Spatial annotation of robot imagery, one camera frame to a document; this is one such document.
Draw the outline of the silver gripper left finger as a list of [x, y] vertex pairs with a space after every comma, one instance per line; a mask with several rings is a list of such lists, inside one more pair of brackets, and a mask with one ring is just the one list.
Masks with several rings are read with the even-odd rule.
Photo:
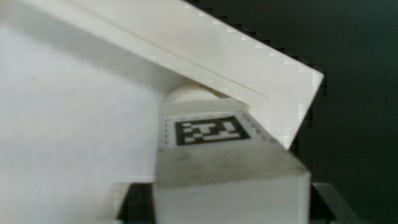
[[117, 183], [112, 188], [115, 224], [156, 224], [153, 184]]

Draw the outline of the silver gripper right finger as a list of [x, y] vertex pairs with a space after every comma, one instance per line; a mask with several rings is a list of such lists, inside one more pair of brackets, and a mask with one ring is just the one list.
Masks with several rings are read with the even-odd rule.
[[339, 191], [325, 182], [311, 186], [309, 224], [362, 224]]

